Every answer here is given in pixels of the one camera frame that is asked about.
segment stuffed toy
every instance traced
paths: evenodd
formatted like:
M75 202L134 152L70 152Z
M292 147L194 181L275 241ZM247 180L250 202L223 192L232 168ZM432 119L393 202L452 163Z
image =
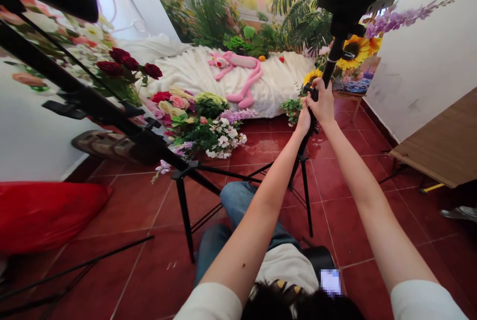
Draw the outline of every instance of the stuffed toy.
M222 77L230 72L234 67L243 67L253 69L249 75L245 85L240 93L227 95L227 100L233 103L238 103L240 109L247 109L253 105L253 97L250 92L250 87L259 80L263 74L260 61L253 57L239 56L231 51L220 53L210 53L212 60L209 60L209 65L216 66L223 69L215 76L215 80L219 81Z

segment white wall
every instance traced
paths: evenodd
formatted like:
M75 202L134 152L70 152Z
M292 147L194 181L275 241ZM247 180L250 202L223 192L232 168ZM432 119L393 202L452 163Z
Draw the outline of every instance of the white wall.
M400 0L397 11L432 1ZM456 0L384 35L365 100L399 142L477 87L476 1Z
M41 107L48 99L62 99L35 95L14 81L10 76L18 70L4 60L0 61L0 181L62 180L86 155L71 146L71 139L99 127Z

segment wall baseboard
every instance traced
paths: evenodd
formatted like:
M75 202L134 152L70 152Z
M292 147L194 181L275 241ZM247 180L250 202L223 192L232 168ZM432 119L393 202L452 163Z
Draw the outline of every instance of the wall baseboard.
M397 140L391 135L388 128L382 123L379 117L374 113L374 111L369 107L368 103L366 102L366 98L363 98L361 102L361 106L363 107L366 114L368 114L371 121L378 127L378 130L383 134L384 138L389 142L392 148L395 148L399 143Z

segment black cable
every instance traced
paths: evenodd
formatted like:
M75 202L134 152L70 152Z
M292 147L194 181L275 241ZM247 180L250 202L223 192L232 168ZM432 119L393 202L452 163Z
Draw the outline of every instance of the black cable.
M78 64L81 69L83 69L94 81L98 82L103 88L105 88L108 92L111 93L113 97L115 97L119 103L123 104L126 101L121 99L115 92L113 92L105 83L103 83L96 75L94 75L87 67L83 65L73 54L71 54L65 47L63 47L58 41L52 38L48 33L43 31L40 27L38 27L35 23L33 23L30 19L25 17L23 13L17 13L18 17L24 20L30 27L40 33L43 37L48 39L51 43L53 43L57 48L59 48L63 53L65 53L69 58L71 58L76 64Z

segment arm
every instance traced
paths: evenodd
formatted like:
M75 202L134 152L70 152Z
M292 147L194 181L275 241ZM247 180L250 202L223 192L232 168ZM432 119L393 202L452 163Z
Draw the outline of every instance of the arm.
M272 239L298 148L310 127L310 114L306 101L303 103L296 131L268 171L237 229L200 281L225 285L243 306Z
M318 83L319 102L308 96L308 103L336 154L388 291L406 280L439 283L402 230L376 179L338 127L331 84L325 89L322 79L315 83Z

